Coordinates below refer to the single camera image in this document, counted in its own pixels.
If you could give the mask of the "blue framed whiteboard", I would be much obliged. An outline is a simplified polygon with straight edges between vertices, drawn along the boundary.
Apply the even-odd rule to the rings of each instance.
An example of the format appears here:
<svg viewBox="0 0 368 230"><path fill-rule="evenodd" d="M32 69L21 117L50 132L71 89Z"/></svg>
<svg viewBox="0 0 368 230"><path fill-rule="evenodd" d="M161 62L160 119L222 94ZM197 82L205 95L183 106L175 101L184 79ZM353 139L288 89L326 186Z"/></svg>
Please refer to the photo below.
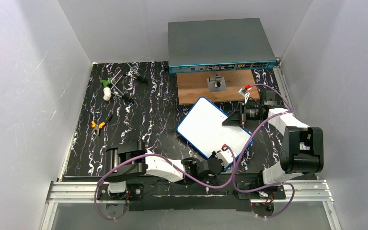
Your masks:
<svg viewBox="0 0 368 230"><path fill-rule="evenodd" d="M206 159L224 144L229 145L238 157L251 133L241 126L224 126L222 123L228 117L202 96L184 116L176 131Z"/></svg>

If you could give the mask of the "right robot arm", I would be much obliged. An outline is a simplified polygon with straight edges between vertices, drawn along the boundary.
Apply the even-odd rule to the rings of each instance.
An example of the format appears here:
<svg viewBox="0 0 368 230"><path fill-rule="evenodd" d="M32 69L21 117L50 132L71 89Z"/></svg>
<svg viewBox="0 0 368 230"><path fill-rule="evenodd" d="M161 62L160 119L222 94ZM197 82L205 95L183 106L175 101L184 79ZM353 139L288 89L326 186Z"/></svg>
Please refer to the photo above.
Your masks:
<svg viewBox="0 0 368 230"><path fill-rule="evenodd" d="M324 167L323 130L299 121L285 103L278 102L279 92L271 87L263 91L259 104L249 103L250 87L238 92L245 98L238 108L223 121L224 126L244 126L249 120L274 126L283 136L279 160L273 166L260 171L250 189L282 183L306 173L319 173Z"/></svg>

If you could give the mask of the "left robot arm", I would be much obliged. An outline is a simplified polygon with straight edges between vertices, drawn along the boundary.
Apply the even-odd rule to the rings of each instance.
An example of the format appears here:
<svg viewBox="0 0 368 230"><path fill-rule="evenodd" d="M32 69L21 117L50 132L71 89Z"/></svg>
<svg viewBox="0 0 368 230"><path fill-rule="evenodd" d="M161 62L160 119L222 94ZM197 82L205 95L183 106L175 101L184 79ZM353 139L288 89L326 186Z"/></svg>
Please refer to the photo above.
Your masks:
<svg viewBox="0 0 368 230"><path fill-rule="evenodd" d="M109 147L109 172L98 182L110 184L109 193L121 193L129 179L150 175L178 184L200 184L207 188L213 186L206 181L224 172L233 162L233 156L227 148L212 152L206 160L194 157L182 160L168 159L146 148L143 141L136 144L122 144Z"/></svg>

